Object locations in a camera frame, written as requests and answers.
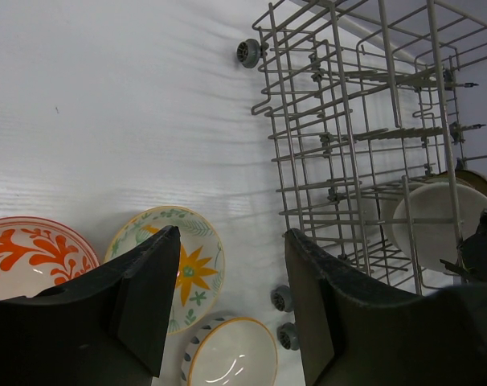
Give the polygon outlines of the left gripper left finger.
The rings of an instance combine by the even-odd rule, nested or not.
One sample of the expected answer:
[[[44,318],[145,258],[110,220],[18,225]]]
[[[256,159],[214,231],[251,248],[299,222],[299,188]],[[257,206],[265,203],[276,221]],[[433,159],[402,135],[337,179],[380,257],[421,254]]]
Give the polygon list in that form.
[[[149,385],[160,375],[180,260],[167,226],[32,298],[0,301],[0,385]]]

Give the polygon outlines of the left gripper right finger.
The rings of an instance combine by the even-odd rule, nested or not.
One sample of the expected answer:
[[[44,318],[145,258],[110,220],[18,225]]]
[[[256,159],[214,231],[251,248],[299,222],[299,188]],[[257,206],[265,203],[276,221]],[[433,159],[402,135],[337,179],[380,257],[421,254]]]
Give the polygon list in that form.
[[[413,294],[297,229],[284,250],[308,385],[487,385],[487,284]]]

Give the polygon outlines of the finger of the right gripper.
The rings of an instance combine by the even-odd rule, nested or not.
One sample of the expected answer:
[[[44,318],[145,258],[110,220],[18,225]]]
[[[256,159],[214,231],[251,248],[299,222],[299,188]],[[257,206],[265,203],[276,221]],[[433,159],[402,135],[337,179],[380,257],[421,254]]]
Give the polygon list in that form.
[[[461,256],[460,265],[440,259],[447,271],[466,281],[487,283],[487,209],[481,213],[476,232],[462,241],[457,251]]]

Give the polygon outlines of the plain white bowl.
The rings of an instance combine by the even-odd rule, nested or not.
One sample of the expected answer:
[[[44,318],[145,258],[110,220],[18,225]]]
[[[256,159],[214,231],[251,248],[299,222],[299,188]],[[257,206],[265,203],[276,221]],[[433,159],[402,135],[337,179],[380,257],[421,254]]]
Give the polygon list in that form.
[[[481,212],[487,209],[487,197],[462,184],[457,186],[458,212],[462,236],[473,235],[480,221]],[[412,233],[418,263],[425,269],[447,273],[442,260],[457,263],[457,241],[453,224],[450,187],[447,182],[429,183],[416,188],[408,196],[410,209],[401,202],[395,209],[395,220],[410,216],[415,220]]]

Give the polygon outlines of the brown glazed bowl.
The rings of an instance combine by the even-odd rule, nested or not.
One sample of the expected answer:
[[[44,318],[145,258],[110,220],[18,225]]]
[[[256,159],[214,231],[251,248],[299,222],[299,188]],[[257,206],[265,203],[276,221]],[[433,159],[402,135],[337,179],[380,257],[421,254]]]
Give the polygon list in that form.
[[[456,184],[466,185],[471,187],[472,189],[479,191],[482,195],[487,197],[487,176],[483,175],[474,170],[455,170],[455,177],[456,177]],[[435,182],[435,181],[443,181],[448,182],[448,172],[442,172],[438,175],[434,175],[432,177],[428,177],[426,179],[428,182]],[[458,200],[460,204],[463,204],[466,200],[466,197],[469,194],[461,193],[461,189],[457,188],[458,190]]]

